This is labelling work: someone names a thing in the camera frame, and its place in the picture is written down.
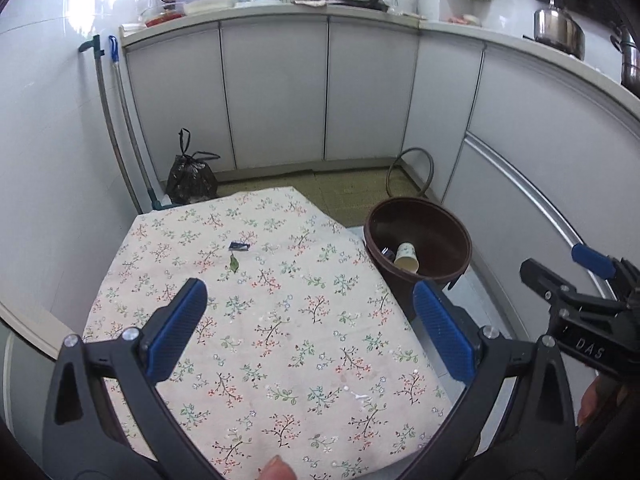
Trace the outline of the left hand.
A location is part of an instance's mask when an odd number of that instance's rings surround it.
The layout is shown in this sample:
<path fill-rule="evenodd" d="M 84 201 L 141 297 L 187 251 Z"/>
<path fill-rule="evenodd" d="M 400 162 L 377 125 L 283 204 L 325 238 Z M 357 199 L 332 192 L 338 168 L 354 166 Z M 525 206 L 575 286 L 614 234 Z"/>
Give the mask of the left hand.
<path fill-rule="evenodd" d="M 264 468 L 262 468 L 258 476 L 258 480 L 296 479 L 296 473 L 285 460 L 282 460 L 282 457 L 280 455 L 273 456 L 273 458 L 265 464 Z"/>

